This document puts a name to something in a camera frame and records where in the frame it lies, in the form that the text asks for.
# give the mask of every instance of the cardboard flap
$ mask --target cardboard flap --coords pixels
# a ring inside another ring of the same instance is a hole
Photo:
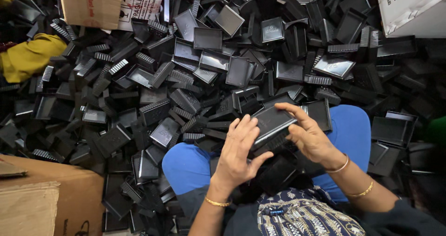
[[[5,161],[3,161],[2,159],[0,159],[0,177],[1,178],[5,178],[5,177],[13,177],[13,176],[25,176],[26,174],[26,170],[6,163]]]
[[[61,0],[61,3],[69,25],[118,28],[121,0]]]

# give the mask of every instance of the thin gold bracelet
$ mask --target thin gold bracelet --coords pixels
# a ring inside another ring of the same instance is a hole
[[[212,200],[208,199],[207,197],[204,197],[204,199],[205,199],[209,204],[211,204],[211,205],[213,205],[213,206],[217,206],[217,207],[228,207],[229,205],[232,204],[232,201],[230,201],[229,203],[218,203],[218,202],[215,202],[215,201],[212,201]]]
[[[349,196],[349,197],[352,197],[352,198],[358,198],[358,197],[364,196],[367,193],[369,193],[372,188],[373,188],[373,180],[371,181],[370,186],[368,187],[367,190],[365,190],[365,192],[360,193],[360,194],[346,194],[346,195]]]

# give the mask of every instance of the finger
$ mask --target finger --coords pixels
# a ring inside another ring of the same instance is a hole
[[[257,171],[263,165],[263,163],[274,156],[272,152],[266,152],[260,155],[259,157],[253,159],[251,164],[248,165],[248,174],[249,178],[252,179],[257,175]]]
[[[251,117],[249,116],[249,114],[246,114],[243,117],[243,119],[240,121],[239,127],[243,127],[244,125],[247,125],[249,123],[249,121],[251,121]]]
[[[248,124],[246,124],[243,127],[243,132],[244,133],[248,133],[250,132],[254,127],[257,126],[259,120],[257,118],[252,118],[251,120],[249,120]]]
[[[257,126],[253,127],[248,132],[248,134],[246,135],[246,137],[243,139],[243,141],[240,144],[240,146],[242,148],[242,150],[240,150],[240,152],[241,152],[240,157],[246,158],[248,156],[249,150],[253,146],[254,141],[259,136],[259,134],[260,134],[260,129]]]
[[[304,128],[292,124],[288,126],[288,131],[290,135],[292,135],[292,139],[296,141],[302,141],[304,144],[309,143],[310,141],[309,134],[305,131]]]
[[[287,112],[294,114],[294,117],[299,121],[304,129],[310,128],[308,123],[313,119],[310,118],[300,107],[290,103],[276,103],[274,106],[277,109],[286,110]]]
[[[290,134],[285,138],[293,142],[299,148],[299,150],[304,150],[305,144],[302,140],[299,140],[297,136],[293,136],[292,134]]]
[[[234,120],[230,125],[229,125],[229,132],[233,132],[237,125],[240,123],[240,119],[237,118],[236,120]]]
[[[252,127],[257,125],[257,120],[252,121],[250,116],[246,114],[242,121],[240,121],[240,124],[237,126],[237,128],[234,130],[234,138],[238,141],[242,141],[246,135],[248,135],[248,132],[252,129]]]

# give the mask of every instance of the embroidered pattern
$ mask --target embroidered pattern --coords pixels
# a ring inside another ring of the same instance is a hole
[[[334,210],[330,195],[318,186],[312,189],[289,188],[274,197],[262,195],[257,222],[263,236],[365,236],[364,229],[351,217]],[[262,214],[288,207],[283,216]]]

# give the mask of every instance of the hand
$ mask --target hand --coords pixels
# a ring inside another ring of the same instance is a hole
[[[211,185],[218,186],[228,196],[238,185],[254,178],[265,160],[274,156],[272,152],[266,152],[250,164],[246,162],[249,149],[260,133],[257,121],[245,115],[241,121],[236,119],[229,126],[217,169],[210,179]]]
[[[299,122],[288,127],[291,140],[309,160],[321,163],[326,169],[338,169],[347,158],[330,142],[317,122],[310,118],[300,107],[290,103],[276,103],[277,109],[286,110]]]

